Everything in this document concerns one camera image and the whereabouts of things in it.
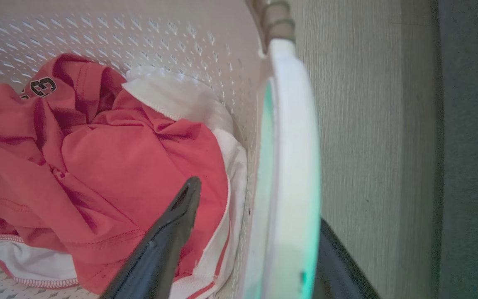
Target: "red trim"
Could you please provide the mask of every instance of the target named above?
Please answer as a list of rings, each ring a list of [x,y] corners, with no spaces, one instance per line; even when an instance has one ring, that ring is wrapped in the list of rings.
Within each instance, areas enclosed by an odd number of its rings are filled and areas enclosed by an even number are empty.
[[[12,242],[25,244],[23,239],[20,236],[16,236],[16,235],[0,235],[0,240],[2,240],[2,241],[12,241]]]
[[[35,280],[35,279],[23,279],[19,277],[15,277],[12,275],[10,271],[8,271],[5,262],[0,260],[0,267],[1,270],[5,272],[9,277],[19,283],[24,284],[26,286],[35,287],[35,288],[51,288],[51,289],[59,289],[59,288],[67,288],[72,287],[78,284],[78,280],[76,278],[66,279],[66,280]]]
[[[67,288],[78,284],[78,280],[76,278],[66,280],[34,280],[13,276],[12,279],[20,284],[35,288]]]
[[[222,266],[222,261],[224,260],[224,254],[226,253],[226,248],[228,248],[228,241],[230,240],[230,227],[231,227],[231,225],[228,226],[228,237],[226,238],[226,242],[224,243],[224,247],[222,248],[222,251],[220,252],[219,261],[217,262],[217,267],[215,268],[215,274],[214,274],[215,276],[220,275],[220,267]],[[195,299],[198,296],[205,293],[210,288],[213,288],[214,286],[215,286],[215,281],[211,282],[211,284],[208,284],[204,288],[201,288],[199,291],[193,293],[187,299]]]

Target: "black plastic object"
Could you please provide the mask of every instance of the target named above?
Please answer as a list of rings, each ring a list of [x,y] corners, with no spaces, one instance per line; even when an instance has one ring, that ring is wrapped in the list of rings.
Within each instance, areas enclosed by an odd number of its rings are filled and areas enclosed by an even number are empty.
[[[313,299],[379,299],[374,288],[322,219]]]
[[[180,259],[189,239],[200,201],[200,179],[189,178],[167,210],[117,273],[101,299],[167,299]]]

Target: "perforated basket wall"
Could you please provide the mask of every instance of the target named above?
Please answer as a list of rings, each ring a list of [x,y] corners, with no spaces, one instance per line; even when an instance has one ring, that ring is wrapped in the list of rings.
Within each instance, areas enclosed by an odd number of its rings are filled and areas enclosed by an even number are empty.
[[[209,85],[233,114],[248,152],[249,181],[236,267],[217,297],[234,297],[256,182],[257,99],[262,60],[258,29],[242,0],[1,1],[0,83],[17,91],[48,59],[73,52],[124,74],[151,65]],[[25,287],[0,270],[0,298],[88,298],[81,287]]]

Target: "red t-shirt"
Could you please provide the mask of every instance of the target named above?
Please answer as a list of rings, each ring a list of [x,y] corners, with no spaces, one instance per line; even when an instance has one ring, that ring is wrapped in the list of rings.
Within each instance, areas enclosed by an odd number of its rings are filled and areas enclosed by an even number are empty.
[[[0,235],[72,254],[102,292],[190,176],[202,181],[176,276],[191,274],[227,200],[219,145],[201,123],[142,105],[107,66],[63,54],[21,94],[0,85]]]

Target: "clothing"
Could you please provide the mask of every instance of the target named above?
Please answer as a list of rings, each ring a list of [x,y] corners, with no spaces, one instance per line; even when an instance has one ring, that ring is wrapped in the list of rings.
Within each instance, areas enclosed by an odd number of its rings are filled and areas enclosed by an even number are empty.
[[[246,151],[234,137],[230,113],[207,85],[189,76],[152,66],[130,70],[127,80],[123,88],[146,106],[172,120],[204,123],[215,135],[222,152],[230,182],[230,198],[222,225],[215,231],[207,250],[220,249],[220,244],[223,244],[223,258],[217,259],[219,254],[208,252],[196,265],[191,277],[176,280],[171,288],[171,298],[191,296],[205,299],[218,291],[233,271],[246,197]],[[190,287],[175,287],[178,284],[189,284]]]
[[[18,282],[101,293],[191,176],[201,199],[176,279],[193,275],[222,223],[229,188],[214,134],[142,105],[124,82],[63,54],[21,94],[0,85],[0,265]]]

